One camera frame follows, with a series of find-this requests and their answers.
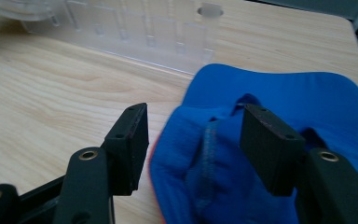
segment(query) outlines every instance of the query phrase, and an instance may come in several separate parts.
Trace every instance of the transparent plastic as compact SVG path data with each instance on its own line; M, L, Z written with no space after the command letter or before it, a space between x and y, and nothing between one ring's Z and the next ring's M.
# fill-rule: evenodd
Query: transparent plastic
M196 73L213 58L221 7L194 0L40 0L30 33L174 70Z
M0 0L0 15L19 21L41 21L49 8L43 0Z

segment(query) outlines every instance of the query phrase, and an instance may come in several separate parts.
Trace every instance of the blue towel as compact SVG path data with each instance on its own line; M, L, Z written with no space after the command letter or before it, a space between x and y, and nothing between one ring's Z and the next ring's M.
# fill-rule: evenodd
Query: blue towel
M239 105L246 103L268 108L299 133L312 130L358 172L358 87L349 79L210 64L194 77L150 161L167 223L298 222L296 192L271 196L239 148Z

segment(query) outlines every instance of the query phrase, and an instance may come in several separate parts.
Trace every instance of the wooden table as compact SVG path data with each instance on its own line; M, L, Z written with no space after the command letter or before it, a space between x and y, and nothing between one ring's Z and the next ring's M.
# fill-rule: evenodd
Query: wooden table
M240 0L217 3L224 15L214 62L271 73L335 72L358 84L358 43L348 21ZM152 146L191 78L29 35L18 21L0 18L0 183L23 194L63 175L74 152L99 146L122 111L141 102L148 103ZM117 223L161 221L147 164L140 189L115 197Z

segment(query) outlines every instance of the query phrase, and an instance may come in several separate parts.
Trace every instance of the black bracket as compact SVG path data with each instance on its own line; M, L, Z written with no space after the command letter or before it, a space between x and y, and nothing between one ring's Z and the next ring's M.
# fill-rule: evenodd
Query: black bracket
M147 105L128 107L101 147L72 155L65 176L20 197L0 185L0 224L115 223L112 196L138 189L148 144Z
M327 148L304 149L306 140L271 111L246 105L241 148L267 191L297 189L300 223L358 223L358 173Z

